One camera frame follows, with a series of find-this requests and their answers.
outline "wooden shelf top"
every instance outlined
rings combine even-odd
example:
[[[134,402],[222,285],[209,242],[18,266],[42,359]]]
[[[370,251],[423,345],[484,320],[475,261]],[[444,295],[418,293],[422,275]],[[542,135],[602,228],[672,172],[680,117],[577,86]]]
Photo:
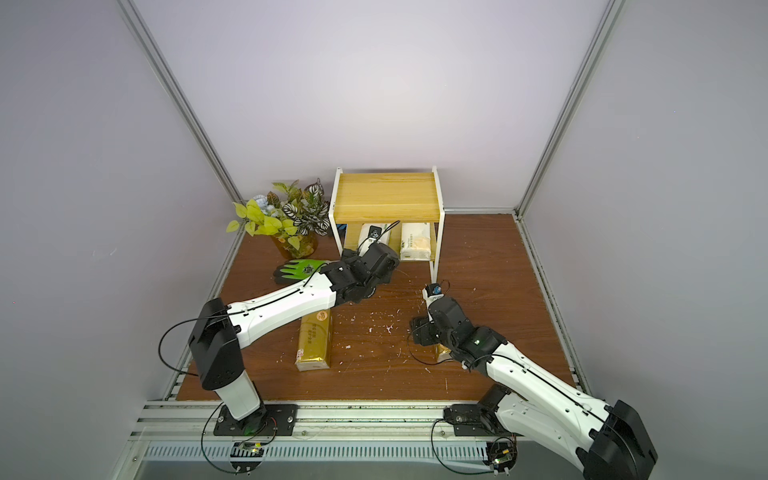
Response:
[[[435,175],[340,174],[336,223],[439,222]]]

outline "plant pot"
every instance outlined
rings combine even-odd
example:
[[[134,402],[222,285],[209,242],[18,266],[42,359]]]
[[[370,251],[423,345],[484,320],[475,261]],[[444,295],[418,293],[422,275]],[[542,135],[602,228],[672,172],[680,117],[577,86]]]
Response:
[[[288,243],[288,241],[284,238],[277,238],[272,237],[272,241],[277,246],[277,249],[280,251],[280,255],[283,256],[286,260],[291,260],[294,258],[304,258],[308,257],[309,255],[312,255],[315,253],[315,249],[317,248],[317,237],[315,236],[314,232],[309,232],[307,235],[296,235],[299,237],[299,249],[293,248],[293,246]]]

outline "wooden board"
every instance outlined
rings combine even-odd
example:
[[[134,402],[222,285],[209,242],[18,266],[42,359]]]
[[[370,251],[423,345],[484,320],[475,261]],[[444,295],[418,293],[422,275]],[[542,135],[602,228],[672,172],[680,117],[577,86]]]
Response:
[[[438,222],[434,174],[341,174],[337,223]]]
[[[315,258],[336,259],[333,238],[324,237]],[[271,240],[246,237],[221,293],[225,303],[277,289],[272,272],[282,263]],[[560,379],[573,385],[568,364],[541,291],[509,215],[447,215],[440,280],[475,325],[489,326]],[[425,314],[421,289],[429,282],[427,262],[403,262],[389,285],[358,305],[332,310],[328,370],[299,372],[299,322],[289,323],[243,350],[250,378],[267,400],[479,400],[492,381],[455,362],[425,366],[408,353],[411,318]],[[411,347],[428,362],[432,348]],[[217,399],[188,376],[179,400]]]

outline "wooden floor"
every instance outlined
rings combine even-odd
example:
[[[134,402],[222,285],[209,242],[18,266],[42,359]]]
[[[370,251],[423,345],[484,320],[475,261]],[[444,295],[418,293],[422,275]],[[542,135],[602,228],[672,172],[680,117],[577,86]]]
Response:
[[[314,258],[335,260],[332,237],[320,238]],[[221,298],[248,300],[277,290],[272,280],[283,262],[269,238],[243,241]],[[563,350],[510,215],[447,215],[439,281],[476,325],[489,326],[557,377],[573,384]],[[421,289],[429,283],[426,262],[402,262],[392,282],[373,298],[331,310],[332,366],[299,372],[293,362],[299,323],[276,329],[243,350],[246,370],[266,400],[479,400],[492,381],[456,362],[425,366],[408,353],[411,318],[425,315]],[[433,350],[413,353],[434,362]],[[195,372],[194,364],[190,371]],[[179,400],[217,399],[187,376]]]

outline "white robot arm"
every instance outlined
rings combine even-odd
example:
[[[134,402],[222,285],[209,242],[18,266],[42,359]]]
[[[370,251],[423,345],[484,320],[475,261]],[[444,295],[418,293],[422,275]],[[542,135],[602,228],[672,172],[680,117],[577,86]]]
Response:
[[[303,315],[368,298],[376,286],[391,280],[399,265],[397,253],[383,243],[362,250],[344,250],[340,261],[306,281],[256,299],[224,305],[217,298],[205,304],[189,347],[203,388],[215,391],[225,404],[221,422],[238,432],[257,432],[266,421],[266,407],[245,371],[241,349]]]
[[[473,425],[490,435],[513,432],[534,439],[589,480],[647,480],[657,453],[632,407],[621,400],[611,407],[575,389],[499,333],[474,327],[438,284],[428,285],[422,294],[429,316],[412,320],[414,341],[441,343],[463,368],[477,369],[497,382],[477,405],[446,409],[446,422]]]

